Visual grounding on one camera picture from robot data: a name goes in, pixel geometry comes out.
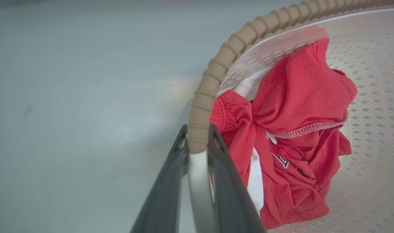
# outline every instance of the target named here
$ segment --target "tan ribbed handle grip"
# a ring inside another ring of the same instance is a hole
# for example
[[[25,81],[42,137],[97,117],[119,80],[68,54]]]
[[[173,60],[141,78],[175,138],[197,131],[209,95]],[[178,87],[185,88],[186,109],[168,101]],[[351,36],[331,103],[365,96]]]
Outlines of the tan ribbed handle grip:
[[[324,18],[391,6],[394,6],[394,0],[310,0],[283,7],[248,22],[222,45],[203,73],[188,121],[190,152],[198,153],[206,149],[211,110],[220,84],[237,58],[258,40],[278,30],[288,30]]]

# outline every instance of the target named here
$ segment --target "red shirt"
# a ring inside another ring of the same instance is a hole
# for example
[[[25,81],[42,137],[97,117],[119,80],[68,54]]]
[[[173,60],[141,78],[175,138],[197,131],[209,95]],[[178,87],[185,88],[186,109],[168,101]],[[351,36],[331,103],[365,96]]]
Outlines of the red shirt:
[[[246,186],[253,147],[259,153],[265,200],[260,217],[267,229],[327,214],[325,196],[338,156],[351,154],[339,128],[357,90],[327,66],[328,43],[320,40],[284,57],[262,79],[253,102],[227,91],[214,103],[210,122]]]

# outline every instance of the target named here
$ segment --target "laundry basket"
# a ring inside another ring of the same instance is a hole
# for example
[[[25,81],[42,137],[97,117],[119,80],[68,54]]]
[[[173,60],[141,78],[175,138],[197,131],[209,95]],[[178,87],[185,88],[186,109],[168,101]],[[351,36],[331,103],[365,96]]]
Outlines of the laundry basket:
[[[394,233],[394,0],[307,1],[260,16],[233,34],[195,92],[190,163],[193,156],[204,160],[216,96],[323,38],[330,38],[328,65],[344,71],[358,89],[348,108],[352,155],[332,179],[329,214],[271,232]],[[196,172],[190,170],[190,177]],[[193,209],[204,192],[193,191],[194,185],[191,178]]]

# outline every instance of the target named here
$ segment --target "white fabric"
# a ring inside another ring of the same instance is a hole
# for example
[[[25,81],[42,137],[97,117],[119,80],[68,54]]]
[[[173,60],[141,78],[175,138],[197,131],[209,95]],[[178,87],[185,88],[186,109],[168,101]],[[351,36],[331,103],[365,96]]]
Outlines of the white fabric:
[[[253,100],[256,97],[260,81],[262,81],[262,78],[269,72],[270,69],[271,67],[268,67],[261,71],[257,71],[252,75],[249,75],[237,85],[234,91],[249,101]]]
[[[266,130],[266,136],[272,141],[273,144],[277,145],[276,137],[273,134],[270,134],[267,130]]]
[[[260,81],[262,81],[262,78],[269,72],[270,69],[271,67],[268,67],[248,76],[237,85],[234,91],[246,98],[247,100],[253,100],[254,97],[256,97]],[[273,135],[271,135],[270,137],[273,137],[275,142],[277,143],[276,137],[274,137]],[[260,157],[257,153],[256,148],[254,147],[252,157],[250,159],[250,174],[249,183],[247,185],[247,192],[252,199],[256,211],[260,215],[260,210],[263,208],[265,200],[263,198],[263,178],[262,167],[260,166]]]
[[[260,210],[263,208],[263,178],[262,167],[260,166],[260,158],[256,148],[253,147],[252,158],[250,161],[250,175],[249,184],[247,185],[247,192],[252,199],[256,211],[260,215]]]

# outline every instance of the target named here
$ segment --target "light blue wall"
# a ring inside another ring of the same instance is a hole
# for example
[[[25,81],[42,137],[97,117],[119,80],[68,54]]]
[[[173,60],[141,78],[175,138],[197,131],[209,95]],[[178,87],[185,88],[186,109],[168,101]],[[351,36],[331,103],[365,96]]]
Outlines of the light blue wall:
[[[209,60],[282,5],[0,6],[0,233],[128,232]],[[193,232],[186,180],[182,194]]]

